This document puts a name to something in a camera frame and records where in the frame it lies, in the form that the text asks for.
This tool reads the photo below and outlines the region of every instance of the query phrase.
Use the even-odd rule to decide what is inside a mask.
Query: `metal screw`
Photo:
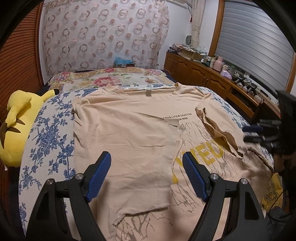
[[[78,173],[78,174],[75,175],[75,178],[77,180],[81,180],[83,178],[83,174],[82,173]]]
[[[54,183],[54,180],[52,178],[46,180],[46,184],[48,185],[51,185],[53,183]]]
[[[241,179],[241,182],[242,182],[242,184],[244,184],[244,185],[248,184],[248,180],[245,179],[245,178]]]
[[[217,180],[219,178],[219,176],[218,176],[218,174],[213,173],[213,174],[211,174],[211,178],[213,180]]]

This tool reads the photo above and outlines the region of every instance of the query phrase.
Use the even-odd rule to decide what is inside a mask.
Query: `yellow plush toy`
[[[8,115],[0,127],[0,157],[11,167],[19,167],[22,161],[25,144],[32,125],[43,103],[59,93],[54,89],[43,96],[21,90],[11,94],[7,110]]]

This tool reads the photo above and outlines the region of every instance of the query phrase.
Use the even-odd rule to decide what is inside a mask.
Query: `gray roller blind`
[[[294,51],[271,18],[254,3],[225,2],[216,55],[237,65],[272,90],[287,84]]]

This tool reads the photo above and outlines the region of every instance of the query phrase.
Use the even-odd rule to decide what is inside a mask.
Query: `bedsheet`
[[[149,83],[162,85],[174,84],[161,70],[127,67],[98,69],[83,73],[58,73],[51,78],[49,89],[59,89],[60,93],[66,93],[82,89],[104,87],[107,84],[144,88]]]
[[[140,87],[140,89],[166,86],[172,85],[151,84],[144,88]],[[215,92],[205,87],[197,86],[197,88],[204,92],[211,92],[214,99],[222,105],[240,128],[248,125],[245,119]],[[56,181],[69,180],[76,174],[73,156],[74,113],[71,102],[76,96],[84,97],[95,90],[92,88],[59,94],[44,103],[38,113],[25,146],[19,177],[19,209],[24,232],[26,232],[30,214],[45,181],[48,178],[54,178]],[[273,167],[272,156],[264,148],[261,148],[261,151]],[[64,200],[69,225],[73,226],[74,218],[70,202],[68,199]],[[71,231],[74,238],[79,238],[75,228]]]

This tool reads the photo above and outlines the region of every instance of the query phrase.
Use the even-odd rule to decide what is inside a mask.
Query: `tied curtain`
[[[116,56],[156,69],[169,28],[165,1],[57,0],[46,4],[43,53],[48,76],[112,67]]]
[[[205,0],[193,0],[192,3],[192,47],[200,46],[200,28],[205,11]]]

